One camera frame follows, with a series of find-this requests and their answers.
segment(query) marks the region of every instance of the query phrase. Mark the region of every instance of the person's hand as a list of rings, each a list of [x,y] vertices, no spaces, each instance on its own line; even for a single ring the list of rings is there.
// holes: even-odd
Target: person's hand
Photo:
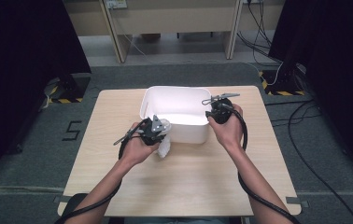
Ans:
[[[239,105],[233,105],[233,108],[243,116],[243,109]],[[218,124],[211,117],[208,117],[209,125],[215,132],[218,142],[226,149],[240,148],[243,130],[241,123],[235,114],[232,114],[224,124]]]
[[[135,128],[138,123],[134,123],[131,129]],[[147,146],[139,137],[139,133],[134,133],[132,139],[127,143],[121,160],[129,164],[131,167],[143,162],[153,151],[159,147],[160,143],[153,146]]]

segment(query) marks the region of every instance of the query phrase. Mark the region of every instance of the plastic container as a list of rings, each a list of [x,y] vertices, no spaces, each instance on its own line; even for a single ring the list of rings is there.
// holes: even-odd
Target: plastic container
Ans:
[[[171,142],[202,144],[208,136],[208,120],[205,111],[211,105],[202,101],[211,98],[204,88],[154,86],[147,89],[142,101],[140,117],[168,119],[172,128]]]

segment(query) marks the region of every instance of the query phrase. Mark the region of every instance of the wall outlet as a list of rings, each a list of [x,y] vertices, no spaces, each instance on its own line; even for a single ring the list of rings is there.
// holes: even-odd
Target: wall outlet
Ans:
[[[263,0],[251,0],[251,5],[252,4],[260,4],[262,2],[263,2]],[[248,0],[243,0],[243,4],[248,5]]]
[[[108,9],[127,8],[127,2],[126,0],[107,0],[106,7]]]

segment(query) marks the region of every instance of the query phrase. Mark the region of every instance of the power cable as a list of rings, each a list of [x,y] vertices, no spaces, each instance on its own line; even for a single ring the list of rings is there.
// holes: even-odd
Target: power cable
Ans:
[[[238,120],[240,121],[241,125],[242,125],[242,129],[243,129],[243,134],[244,134],[244,140],[243,140],[243,145],[242,145],[242,149],[246,150],[247,148],[247,125],[244,122],[243,117],[240,115],[240,113],[238,113],[238,111],[236,111],[234,108],[232,108],[230,105],[226,105],[226,104],[219,104],[219,108],[225,108],[227,110],[229,110],[230,112],[232,112],[233,114],[236,115],[236,117],[238,118]],[[273,211],[277,212],[279,215],[281,215],[282,217],[286,218],[287,220],[291,221],[293,224],[299,224],[299,220],[294,217],[293,215],[291,215],[288,211],[280,208],[279,206],[270,203],[269,201],[263,199],[260,195],[257,195],[254,191],[252,191],[247,184],[244,182],[243,178],[241,177],[240,173],[237,173],[238,175],[238,181],[241,185],[241,188],[243,188],[243,190],[254,200],[256,200],[257,202],[263,204],[264,206],[272,209]]]
[[[143,119],[141,122],[138,123],[138,125],[136,127],[134,127],[132,130],[130,130],[128,132],[128,134],[126,134],[126,136],[124,137],[124,139],[121,139],[121,146],[119,149],[119,160],[121,159],[121,156],[123,155],[124,149],[127,145],[127,143],[133,138],[132,134],[135,133],[135,131],[146,121],[146,119]],[[63,224],[65,223],[65,221],[71,217],[76,217],[79,216],[83,213],[86,213],[88,211],[91,211],[92,209],[95,209],[107,202],[109,202],[115,195],[116,193],[119,191],[119,188],[121,186],[121,182],[119,182],[119,184],[116,186],[116,188],[109,194],[107,195],[104,199],[102,199],[101,201],[97,202],[97,203],[93,203],[91,205],[88,205],[86,207],[80,208],[78,210],[75,210],[71,213],[68,213],[62,217],[60,217],[54,224]]]
[[[292,124],[298,124],[300,122],[302,122],[304,119],[311,119],[311,118],[316,118],[316,117],[319,117],[322,115],[322,113],[320,113],[319,111],[319,114],[316,114],[316,115],[312,115],[312,116],[306,116],[305,114],[308,112],[309,109],[313,108],[313,107],[316,107],[315,105],[312,105],[312,106],[309,106],[305,109],[304,113],[299,117],[299,118],[296,118],[296,119],[292,119],[292,120],[298,120],[297,122],[292,122]],[[278,122],[278,121],[289,121],[289,119],[272,119],[270,121],[272,122]],[[275,124],[273,125],[273,127],[279,127],[279,126],[284,126],[284,125],[288,125],[289,123],[282,123],[282,124]]]
[[[289,117],[289,121],[288,121],[288,135],[289,135],[289,139],[295,149],[295,151],[297,152],[298,156],[300,157],[300,159],[302,160],[302,162],[305,164],[305,166],[313,173],[313,175],[319,180],[321,181],[332,193],[334,196],[336,196],[336,198],[345,206],[345,208],[348,210],[348,212],[351,214],[351,216],[353,216],[353,211],[352,209],[348,206],[348,204],[343,200],[343,198],[322,178],[320,177],[317,172],[313,169],[313,167],[311,167],[311,165],[307,162],[307,160],[303,157],[302,152],[299,150],[299,148],[297,148],[295,141],[292,137],[292,133],[291,133],[291,124],[292,124],[292,119],[293,116],[305,105],[309,104],[310,102],[312,102],[313,100],[303,103],[301,104]]]
[[[271,44],[272,42],[270,41],[270,39],[268,38],[266,32],[265,32],[265,29],[264,29],[264,19],[263,19],[263,14],[264,14],[264,4],[263,2],[261,1],[260,2],[260,15],[261,15],[261,21],[258,22],[256,16],[254,15],[251,7],[250,7],[250,3],[248,4],[248,9],[249,9],[249,12],[250,14],[252,15],[252,18],[253,20],[255,21],[255,23],[257,24],[258,26],[258,32],[256,34],[256,37],[255,37],[255,40],[254,40],[254,43],[250,43],[249,41],[247,41],[243,35],[241,34],[241,32],[239,32],[237,34],[237,36],[250,48],[252,48],[252,56],[255,60],[256,63],[260,64],[260,65],[264,65],[264,66],[273,66],[273,65],[269,65],[269,64],[263,64],[263,63],[259,63],[258,60],[256,59],[256,55],[255,55],[255,52],[257,51],[258,53],[268,57],[269,59],[277,62],[277,63],[280,63],[281,61],[279,61],[278,59],[275,59],[275,58],[272,58],[272,57],[269,57],[269,55],[265,52],[263,52],[261,49],[258,49],[257,47],[261,47],[261,48],[266,48],[266,49],[269,49],[271,47]],[[266,46],[261,46],[261,45],[257,45],[256,42],[258,41],[258,37],[259,35],[261,35],[261,37],[266,41],[268,47]]]
[[[289,102],[280,102],[280,103],[270,103],[265,105],[288,105],[288,104],[299,104],[299,103],[307,103],[311,102],[312,100],[305,100],[305,101],[289,101]]]

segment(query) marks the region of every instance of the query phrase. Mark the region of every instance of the person's arm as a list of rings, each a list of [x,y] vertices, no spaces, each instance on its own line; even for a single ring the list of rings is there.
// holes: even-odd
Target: person's arm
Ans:
[[[86,196],[86,198],[75,210],[103,200],[118,186],[123,177],[135,165],[143,162],[158,147],[159,144],[154,146],[145,145],[139,137],[132,138],[126,145],[121,159],[115,163],[113,168],[97,184],[97,186],[95,186],[95,188]],[[76,217],[71,217],[67,219],[65,223],[101,223],[108,205],[109,202]]]
[[[243,115],[243,110],[240,106],[233,105],[233,108]],[[235,115],[232,115],[224,124],[217,124],[211,117],[208,118],[208,121],[209,125],[214,129],[218,141],[232,158],[246,185],[266,201],[288,211],[287,207],[279,199],[273,188],[249,159],[247,153],[241,148],[240,144],[243,131],[238,118]],[[281,216],[273,209],[257,202],[250,196],[249,202],[254,216],[259,223],[291,223],[287,218]]]

